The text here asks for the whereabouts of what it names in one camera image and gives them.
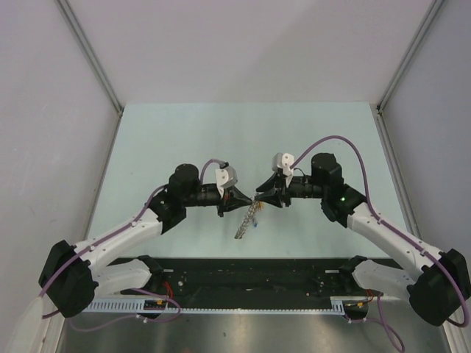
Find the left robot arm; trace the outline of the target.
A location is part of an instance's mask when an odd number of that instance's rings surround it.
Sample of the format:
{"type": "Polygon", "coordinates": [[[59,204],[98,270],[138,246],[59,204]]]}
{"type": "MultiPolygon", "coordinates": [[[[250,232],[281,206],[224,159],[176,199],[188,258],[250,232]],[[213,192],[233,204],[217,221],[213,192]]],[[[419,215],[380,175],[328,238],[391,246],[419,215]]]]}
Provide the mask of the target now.
{"type": "Polygon", "coordinates": [[[251,205],[237,187],[235,169],[219,163],[216,181],[205,184],[192,164],[177,166],[168,182],[155,189],[130,220],[102,235],[74,245],[53,245],[40,274],[40,298],[48,297],[65,318],[81,313],[97,298],[123,290],[153,294],[163,271],[148,255],[115,264],[123,253],[168,232],[187,216],[189,207],[215,207],[218,216],[251,205]]]}

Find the left aluminium frame post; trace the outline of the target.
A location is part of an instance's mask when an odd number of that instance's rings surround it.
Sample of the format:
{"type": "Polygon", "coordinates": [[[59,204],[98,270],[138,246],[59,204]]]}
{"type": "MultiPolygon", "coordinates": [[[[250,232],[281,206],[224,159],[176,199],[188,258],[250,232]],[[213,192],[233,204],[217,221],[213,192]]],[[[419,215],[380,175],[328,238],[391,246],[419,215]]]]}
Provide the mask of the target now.
{"type": "Polygon", "coordinates": [[[116,92],[111,84],[111,81],[98,56],[96,55],[96,51],[94,50],[91,42],[89,41],[88,36],[85,33],[85,30],[83,29],[79,18],[77,17],[77,14],[75,13],[73,7],[70,4],[70,1],[54,0],[54,3],[56,4],[61,16],[65,21],[65,24],[69,28],[80,51],[82,52],[85,60],[89,64],[93,75],[96,77],[108,101],[112,105],[115,112],[118,114],[118,117],[122,117],[124,107],[119,101],[119,98],[116,95],[116,92]]]}

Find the metal keyring disc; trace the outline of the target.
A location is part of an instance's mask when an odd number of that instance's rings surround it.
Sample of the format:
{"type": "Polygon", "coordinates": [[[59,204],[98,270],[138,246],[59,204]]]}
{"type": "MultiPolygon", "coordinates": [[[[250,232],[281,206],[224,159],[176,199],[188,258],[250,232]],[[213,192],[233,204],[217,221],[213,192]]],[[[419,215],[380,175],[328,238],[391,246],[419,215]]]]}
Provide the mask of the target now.
{"type": "Polygon", "coordinates": [[[255,219],[255,216],[256,216],[256,213],[258,213],[259,211],[262,211],[263,209],[263,203],[262,202],[257,202],[257,201],[254,201],[248,208],[243,220],[242,220],[242,223],[240,225],[240,227],[238,228],[236,234],[235,234],[235,237],[234,239],[235,240],[240,240],[243,238],[243,236],[247,233],[247,230],[253,226],[252,225],[252,222],[255,219]]]}

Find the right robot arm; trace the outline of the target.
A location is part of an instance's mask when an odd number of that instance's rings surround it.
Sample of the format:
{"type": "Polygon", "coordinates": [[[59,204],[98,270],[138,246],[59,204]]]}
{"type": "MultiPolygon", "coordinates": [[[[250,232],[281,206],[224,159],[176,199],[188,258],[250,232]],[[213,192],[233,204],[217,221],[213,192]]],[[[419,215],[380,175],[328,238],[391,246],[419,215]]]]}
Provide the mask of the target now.
{"type": "Polygon", "coordinates": [[[449,321],[470,298],[464,256],[455,249],[444,252],[396,229],[372,210],[364,194],[344,182],[333,154],[315,154],[307,176],[294,176],[293,164],[293,155],[276,154],[273,174],[257,188],[256,200],[283,208],[293,199],[320,199],[322,212],[330,221],[364,236],[397,264],[392,268],[362,256],[352,258],[339,277],[346,294],[369,289],[405,300],[422,320],[435,327],[449,321]]]}

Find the right aluminium frame post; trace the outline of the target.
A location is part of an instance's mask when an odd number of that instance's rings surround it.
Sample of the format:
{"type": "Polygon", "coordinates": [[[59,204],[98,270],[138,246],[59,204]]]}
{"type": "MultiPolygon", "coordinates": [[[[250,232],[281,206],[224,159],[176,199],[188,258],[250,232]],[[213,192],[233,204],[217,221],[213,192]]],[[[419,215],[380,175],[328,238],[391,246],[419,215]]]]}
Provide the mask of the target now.
{"type": "Polygon", "coordinates": [[[390,99],[392,98],[394,92],[399,86],[401,80],[406,74],[409,66],[413,63],[414,58],[418,54],[423,42],[425,41],[428,33],[430,32],[434,22],[439,17],[440,12],[443,10],[447,1],[445,0],[433,0],[427,9],[424,18],[421,20],[419,27],[414,33],[411,42],[409,43],[405,54],[401,58],[401,61],[394,71],[393,76],[389,80],[386,89],[381,95],[378,103],[376,104],[376,110],[378,112],[384,111],[390,99]]]}

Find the aluminium frame post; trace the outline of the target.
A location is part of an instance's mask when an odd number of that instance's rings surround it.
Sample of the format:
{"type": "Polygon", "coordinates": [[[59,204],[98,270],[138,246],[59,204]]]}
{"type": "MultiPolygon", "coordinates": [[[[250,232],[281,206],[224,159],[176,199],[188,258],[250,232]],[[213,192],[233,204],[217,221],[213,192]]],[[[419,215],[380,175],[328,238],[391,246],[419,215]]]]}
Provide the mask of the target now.
{"type": "Polygon", "coordinates": [[[445,0],[433,0],[427,9],[424,18],[421,20],[419,27],[414,33],[411,42],[409,43],[405,54],[401,58],[401,61],[394,71],[393,76],[389,80],[386,89],[381,95],[378,103],[376,104],[376,110],[378,112],[384,111],[390,99],[392,98],[394,92],[399,86],[401,80],[406,74],[409,66],[413,63],[414,58],[418,54],[423,42],[425,41],[428,33],[430,32],[434,22],[439,17],[440,12],[443,10],[447,1],[445,0]]]}
{"type": "Polygon", "coordinates": [[[112,105],[115,112],[118,114],[118,117],[122,117],[124,107],[119,101],[119,98],[116,95],[116,92],[111,84],[111,81],[98,56],[96,55],[96,51],[94,50],[91,42],[89,41],[88,36],[85,33],[85,30],[83,29],[79,18],[77,17],[77,14],[75,13],[73,7],[70,4],[70,1],[54,0],[54,3],[56,4],[61,16],[65,21],[65,24],[69,28],[80,51],[82,52],[85,60],[89,64],[93,75],[96,77],[108,101],[112,105]]]}

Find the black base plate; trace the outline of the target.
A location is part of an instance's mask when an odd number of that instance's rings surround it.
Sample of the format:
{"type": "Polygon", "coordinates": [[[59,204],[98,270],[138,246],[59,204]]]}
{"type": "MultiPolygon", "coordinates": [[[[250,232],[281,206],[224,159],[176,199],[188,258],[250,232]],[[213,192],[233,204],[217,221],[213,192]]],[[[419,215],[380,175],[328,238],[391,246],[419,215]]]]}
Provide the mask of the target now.
{"type": "Polygon", "coordinates": [[[308,309],[326,307],[334,296],[366,307],[373,290],[344,272],[345,258],[199,259],[156,258],[142,289],[168,294],[181,307],[308,309]]]}

